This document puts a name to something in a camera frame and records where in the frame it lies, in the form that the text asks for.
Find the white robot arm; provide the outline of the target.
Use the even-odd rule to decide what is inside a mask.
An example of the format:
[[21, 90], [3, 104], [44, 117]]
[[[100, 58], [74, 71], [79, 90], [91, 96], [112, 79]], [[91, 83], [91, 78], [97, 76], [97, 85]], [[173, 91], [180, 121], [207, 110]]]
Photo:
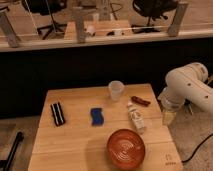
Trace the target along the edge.
[[166, 74], [166, 87], [158, 96], [162, 105], [162, 123], [169, 125], [188, 100], [213, 114], [213, 88], [205, 84], [207, 68], [199, 62], [175, 68]]

